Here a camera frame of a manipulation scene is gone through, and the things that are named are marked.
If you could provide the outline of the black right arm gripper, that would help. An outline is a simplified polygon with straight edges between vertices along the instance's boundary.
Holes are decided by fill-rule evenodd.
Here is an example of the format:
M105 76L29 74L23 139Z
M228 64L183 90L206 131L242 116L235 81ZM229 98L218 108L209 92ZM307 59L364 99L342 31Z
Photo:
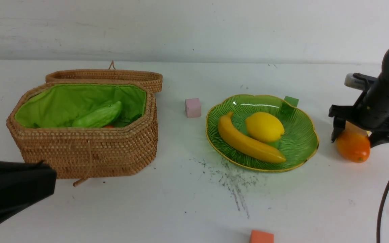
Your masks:
M389 104L378 109L369 106L358 109L355 106L332 105L328 116L333 117L331 142L336 141L345 130L346 122L349 122L360 129L371 131L368 137L371 148L389 143Z

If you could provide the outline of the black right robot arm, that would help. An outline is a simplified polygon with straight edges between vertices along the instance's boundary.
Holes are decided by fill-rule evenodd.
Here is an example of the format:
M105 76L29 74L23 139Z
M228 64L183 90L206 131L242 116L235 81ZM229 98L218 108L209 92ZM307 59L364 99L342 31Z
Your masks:
M332 138L344 131L346 123L373 133L389 133L389 49L384 54L378 77L349 73L344 84L360 90L361 95L352 106L330 107L329 117L333 117Z

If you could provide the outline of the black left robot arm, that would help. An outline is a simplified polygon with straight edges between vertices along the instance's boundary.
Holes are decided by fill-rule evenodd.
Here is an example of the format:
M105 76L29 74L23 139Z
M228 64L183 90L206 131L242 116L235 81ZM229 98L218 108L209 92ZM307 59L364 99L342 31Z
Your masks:
M159 113L156 159L136 175L55 180L45 165L0 172L0 243L373 243L389 145L345 162L316 121L315 157L285 173L235 166L207 142L204 118Z

